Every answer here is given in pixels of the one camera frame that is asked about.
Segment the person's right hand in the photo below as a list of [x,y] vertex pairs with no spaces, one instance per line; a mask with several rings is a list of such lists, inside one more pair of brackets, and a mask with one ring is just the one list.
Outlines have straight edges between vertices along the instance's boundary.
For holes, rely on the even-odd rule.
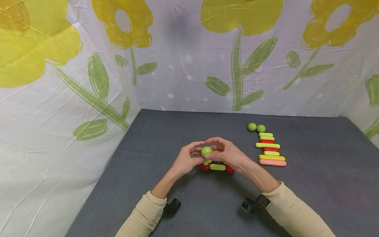
[[251,162],[240,149],[238,149],[231,141],[225,140],[221,137],[209,138],[206,143],[217,143],[216,145],[210,145],[213,153],[209,153],[205,158],[212,161],[223,161],[233,170],[241,173],[242,168]]

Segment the beige sleeve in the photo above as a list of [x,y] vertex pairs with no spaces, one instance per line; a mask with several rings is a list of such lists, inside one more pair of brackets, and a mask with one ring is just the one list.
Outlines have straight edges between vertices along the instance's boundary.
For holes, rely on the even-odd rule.
[[142,196],[115,237],[148,237],[163,214],[167,198],[154,197],[150,191]]
[[292,237],[335,237],[321,217],[300,200],[283,182],[270,193],[267,212]]

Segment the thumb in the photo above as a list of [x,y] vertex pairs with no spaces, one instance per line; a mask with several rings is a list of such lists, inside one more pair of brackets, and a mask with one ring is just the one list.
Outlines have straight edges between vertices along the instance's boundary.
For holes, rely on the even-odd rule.
[[207,159],[211,159],[211,160],[222,160],[222,152],[213,152],[213,153],[209,153],[205,156]]
[[194,157],[193,161],[194,161],[195,165],[199,165],[201,163],[204,163],[206,160],[203,157]]

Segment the hand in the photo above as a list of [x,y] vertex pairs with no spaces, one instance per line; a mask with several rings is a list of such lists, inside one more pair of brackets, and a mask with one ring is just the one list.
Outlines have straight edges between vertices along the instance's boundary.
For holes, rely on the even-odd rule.
[[233,170],[241,173],[242,168],[252,162],[242,151],[240,151],[231,141],[222,139],[221,137],[209,138],[206,143],[215,143],[216,145],[209,146],[213,153],[206,155],[207,159],[214,161],[223,161]]
[[194,157],[201,155],[200,145],[204,145],[205,141],[194,141],[191,144],[182,147],[178,157],[175,159],[170,172],[174,173],[178,178],[188,174],[196,165],[205,162],[203,157]]

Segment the person's left hand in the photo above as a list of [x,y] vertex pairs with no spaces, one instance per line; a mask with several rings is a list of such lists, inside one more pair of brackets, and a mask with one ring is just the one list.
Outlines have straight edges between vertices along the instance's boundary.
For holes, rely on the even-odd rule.
[[200,145],[204,144],[205,141],[194,141],[182,147],[170,171],[178,178],[181,178],[183,175],[188,174],[196,165],[204,163],[206,159],[203,157],[194,157],[195,155],[201,155],[202,147]]

